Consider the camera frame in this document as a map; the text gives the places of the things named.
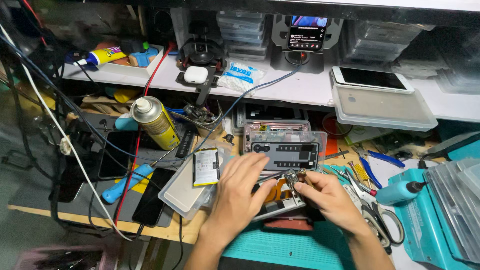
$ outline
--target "finger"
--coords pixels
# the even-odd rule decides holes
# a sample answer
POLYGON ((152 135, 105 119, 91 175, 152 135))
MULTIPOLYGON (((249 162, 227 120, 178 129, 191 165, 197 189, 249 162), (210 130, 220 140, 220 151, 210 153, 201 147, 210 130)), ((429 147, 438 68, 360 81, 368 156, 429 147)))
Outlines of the finger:
POLYGON ((223 173, 222 173, 222 176, 220 177, 220 182, 222 180, 226 180, 230 177, 232 177, 233 175, 233 167, 235 166, 235 163, 237 163, 240 159, 240 156, 235 156, 234 158, 232 158, 228 163, 227 165, 225 166, 225 168, 223 169, 223 173))
POLYGON ((326 186, 333 184, 338 186, 342 186, 340 182, 338 181, 338 178, 336 178, 333 175, 326 175, 318 172, 312 172, 312 171, 307 171, 307 177, 310 179, 312 184, 319 188, 320 190, 324 189, 326 186))
POLYGON ((245 176, 252 169, 253 165, 257 164, 259 161, 265 158, 265 154, 250 153, 242 156, 242 158, 243 157, 245 157, 245 159, 239 160, 238 168, 235 171, 235 179, 237 181, 243 181, 245 176))
POLYGON ((295 183, 295 190, 303 196, 309 198, 316 203, 320 208, 326 208, 330 197, 315 190, 313 187, 304 183, 295 183))
POLYGON ((251 213, 255 216, 260 212, 262 205, 265 202, 265 199, 272 191, 272 188, 276 185, 276 179, 270 179, 267 182, 264 182, 263 185, 255 192, 255 195, 252 197, 252 203, 250 204, 251 213))
POLYGON ((244 184, 247 189, 252 189, 255 183, 257 183, 260 174, 264 170, 265 165, 267 165, 269 160, 269 157, 264 157, 255 165, 250 167, 247 175, 245 176, 245 181, 242 182, 242 184, 244 184))

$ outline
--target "red cable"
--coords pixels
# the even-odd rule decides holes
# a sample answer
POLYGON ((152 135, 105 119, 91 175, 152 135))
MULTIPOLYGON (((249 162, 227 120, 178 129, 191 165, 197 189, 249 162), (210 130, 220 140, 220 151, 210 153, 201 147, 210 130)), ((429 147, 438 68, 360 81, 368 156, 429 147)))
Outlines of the red cable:
MULTIPOLYGON (((156 71, 158 70, 158 68, 160 67, 160 65, 162 64, 163 60, 167 57, 167 55, 170 53, 170 51, 174 48, 174 46, 172 44, 169 45, 168 47, 168 50, 167 52, 165 53, 165 55, 162 57, 162 59, 160 60, 160 62, 158 63, 158 65, 156 66, 155 70, 153 71, 152 73, 152 76, 150 76, 150 79, 148 80, 148 83, 146 85, 146 89, 145 89, 145 96, 148 94, 148 89, 150 88, 150 84, 152 83, 153 81, 153 77, 155 76, 156 74, 156 71)), ((141 135, 141 128, 138 127, 138 138, 137 138, 137 148, 135 150, 135 155, 138 156, 138 148, 140 146, 140 135, 141 135)), ((133 164, 132 164, 132 171, 135 170, 135 165, 137 163, 137 157, 135 157, 135 159, 133 160, 133 164)), ((128 177, 127 179, 127 182, 125 183, 127 186, 130 186, 130 181, 132 180, 132 177, 133 177, 133 173, 130 173, 130 176, 128 177)), ((119 210, 117 212, 117 216, 115 216, 115 226, 117 226, 117 223, 119 221, 119 216, 120 216, 120 212, 121 212, 121 208, 123 206, 123 202, 125 201, 125 197, 126 196, 123 196, 122 200, 120 201, 120 205, 119 205, 119 210)))
MULTIPOLYGON (((35 11, 33 11, 33 8, 32 6, 30 6, 30 4, 27 2, 27 0, 23 0, 25 6, 27 6, 28 10, 30 10, 30 12, 33 14, 33 16, 35 17, 36 21, 38 22, 38 25, 40 26, 40 28, 43 29, 43 25, 42 25, 42 22, 40 21, 39 17, 36 15, 35 11)), ((43 44, 45 46, 47 46, 47 43, 45 41, 45 39, 43 37, 40 37, 40 39, 42 40, 43 44)))

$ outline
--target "smartphone screen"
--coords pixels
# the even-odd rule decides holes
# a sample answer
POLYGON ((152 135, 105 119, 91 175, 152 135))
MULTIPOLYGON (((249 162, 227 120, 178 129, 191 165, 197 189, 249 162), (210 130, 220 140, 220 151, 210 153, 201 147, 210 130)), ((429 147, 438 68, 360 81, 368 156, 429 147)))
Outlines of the smartphone screen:
MULTIPOLYGON (((112 131, 107 135, 107 140, 118 148, 131 152, 133 148, 134 139, 136 135, 133 131, 112 131)), ((130 156, 116 150, 113 146, 105 143, 105 149, 112 155, 120 164, 128 167, 130 164, 130 156)), ((100 164, 100 171, 98 177, 101 179, 123 178, 127 174, 127 170, 122 168, 107 154, 103 154, 100 164)))
POLYGON ((403 83, 394 73, 340 68, 346 84, 388 87, 406 90, 403 83))
POLYGON ((321 50, 327 31, 327 23, 327 18, 292 16, 288 34, 288 48, 291 50, 321 50))
POLYGON ((155 169, 152 179, 147 185, 145 192, 138 203, 137 209, 133 213, 132 221, 144 224, 147 227, 155 227, 158 219, 162 214, 164 202, 158 198, 160 189, 163 188, 170 178, 175 174, 175 171, 170 171, 162 168, 155 169))

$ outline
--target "white shelf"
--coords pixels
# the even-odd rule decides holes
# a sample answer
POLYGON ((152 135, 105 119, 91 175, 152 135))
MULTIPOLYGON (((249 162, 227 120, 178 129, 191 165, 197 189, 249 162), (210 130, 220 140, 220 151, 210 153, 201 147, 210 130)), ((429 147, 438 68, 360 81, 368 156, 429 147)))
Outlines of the white shelf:
MULTIPOLYGON (((324 54, 325 71, 321 74, 296 73, 276 84, 258 89, 251 98, 263 100, 281 100, 297 104, 332 107, 332 82, 329 71, 335 65, 330 50, 324 54)), ((145 86, 147 79, 106 73, 101 71, 89 72, 90 77, 101 83, 111 83, 131 86, 145 86)), ((175 82, 179 69, 176 67, 176 57, 167 56, 157 71, 150 85, 151 88, 168 89, 184 92, 195 92, 194 87, 188 87, 175 82)), ((278 79, 288 72, 269 71, 262 83, 278 79)), ((79 67, 66 64, 63 78, 87 81, 88 78, 79 67)), ((419 90, 430 110, 439 119, 480 122, 480 95, 455 95, 443 93, 435 80, 411 80, 410 84, 419 90)), ((211 95, 239 97, 240 92, 224 87, 212 88, 211 95)))

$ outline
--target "screwdriver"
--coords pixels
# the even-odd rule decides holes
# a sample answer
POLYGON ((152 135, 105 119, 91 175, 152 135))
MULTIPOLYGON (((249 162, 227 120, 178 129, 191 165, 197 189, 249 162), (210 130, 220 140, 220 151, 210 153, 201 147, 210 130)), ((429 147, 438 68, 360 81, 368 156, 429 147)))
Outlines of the screwdriver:
MULTIPOLYGON (((160 161, 162 158, 164 158, 166 155, 168 155, 171 151, 173 151, 173 149, 170 150, 164 156, 162 156, 158 161, 160 161)), ((154 161, 151 164, 145 163, 144 165, 135 169, 134 172, 147 177, 149 174, 153 173, 153 171, 155 170, 153 167, 157 164, 158 161, 154 161)), ((122 180, 120 180, 120 182, 113 185, 113 187, 105 190, 102 193, 102 197, 106 202, 108 202, 110 204, 113 204, 118 198, 120 198, 120 196, 123 193, 123 189, 125 188, 125 185, 127 183, 127 177, 128 177, 128 175, 125 176, 122 180)), ((133 188, 136 184, 141 182, 143 179, 144 178, 142 176, 139 176, 137 174, 133 174, 132 179, 130 180, 130 185, 128 186, 128 190, 133 188)))
MULTIPOLYGON (((340 176, 342 176, 343 178, 347 179, 348 181, 352 181, 352 180, 350 179, 350 177, 349 177, 347 174, 345 174, 344 172, 339 171, 339 170, 333 168, 332 166, 330 166, 330 168, 332 168, 332 170, 336 171, 340 176)), ((365 190, 368 194, 372 195, 373 197, 377 196, 377 191, 376 191, 376 190, 373 190, 373 189, 367 187, 366 185, 360 183, 359 181, 357 181, 357 183, 358 183, 358 184, 360 185, 360 187, 362 187, 363 190, 365 190)))

